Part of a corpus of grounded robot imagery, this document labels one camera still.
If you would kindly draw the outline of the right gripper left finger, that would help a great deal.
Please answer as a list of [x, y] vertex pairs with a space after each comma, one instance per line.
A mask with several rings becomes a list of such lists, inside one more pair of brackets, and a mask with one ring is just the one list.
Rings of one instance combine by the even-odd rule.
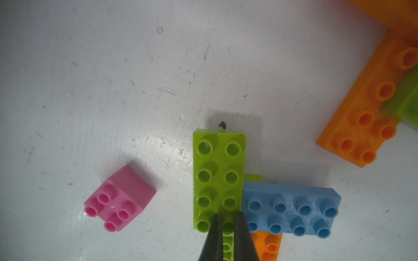
[[198, 261], [223, 261], [223, 219], [220, 214], [214, 216]]

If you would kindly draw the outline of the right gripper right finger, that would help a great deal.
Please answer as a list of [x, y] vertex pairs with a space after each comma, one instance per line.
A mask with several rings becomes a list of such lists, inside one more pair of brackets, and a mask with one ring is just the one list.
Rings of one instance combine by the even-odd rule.
[[235, 215], [234, 260], [259, 261], [246, 217], [242, 211], [238, 211]]

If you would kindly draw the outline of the orange lego brick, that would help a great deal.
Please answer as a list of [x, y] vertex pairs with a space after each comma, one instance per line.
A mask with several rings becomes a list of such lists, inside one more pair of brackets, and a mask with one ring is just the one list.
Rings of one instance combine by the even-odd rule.
[[325, 150], [359, 167], [372, 163], [398, 121], [380, 109], [418, 63], [418, 46], [389, 32], [317, 140]]
[[418, 32], [418, 1], [413, 0], [350, 0], [387, 27], [405, 34]]
[[277, 261], [283, 234], [257, 231], [251, 234], [260, 261]]

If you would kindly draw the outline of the green lego brick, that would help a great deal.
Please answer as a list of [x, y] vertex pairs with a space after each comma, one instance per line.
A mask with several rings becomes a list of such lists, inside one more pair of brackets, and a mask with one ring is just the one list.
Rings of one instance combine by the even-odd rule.
[[385, 102], [381, 112], [414, 131], [418, 131], [418, 66], [413, 67], [397, 86], [392, 98]]
[[223, 225], [223, 261], [234, 261], [234, 225]]

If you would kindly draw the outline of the blue lego plate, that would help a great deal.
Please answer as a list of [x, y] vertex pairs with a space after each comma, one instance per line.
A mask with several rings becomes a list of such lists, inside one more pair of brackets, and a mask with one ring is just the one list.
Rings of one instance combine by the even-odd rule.
[[242, 212], [251, 233], [290, 233], [297, 237], [331, 234], [341, 196], [332, 188], [244, 182]]

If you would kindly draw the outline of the green lego plate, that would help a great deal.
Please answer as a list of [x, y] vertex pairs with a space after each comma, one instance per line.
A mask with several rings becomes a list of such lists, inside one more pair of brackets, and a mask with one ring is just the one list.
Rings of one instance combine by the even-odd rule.
[[213, 218], [223, 219], [223, 235], [234, 233], [241, 210], [247, 136], [224, 130], [197, 129], [193, 133], [193, 226], [209, 231]]
[[244, 174], [244, 181], [245, 182], [258, 182], [263, 183], [264, 179], [261, 175], [257, 174]]

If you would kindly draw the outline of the pink lego square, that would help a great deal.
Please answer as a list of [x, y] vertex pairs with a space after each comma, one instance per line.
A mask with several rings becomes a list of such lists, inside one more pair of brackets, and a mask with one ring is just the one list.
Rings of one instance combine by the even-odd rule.
[[106, 179], [84, 203], [85, 213], [104, 220], [109, 232], [122, 230], [149, 204], [156, 190], [126, 165]]

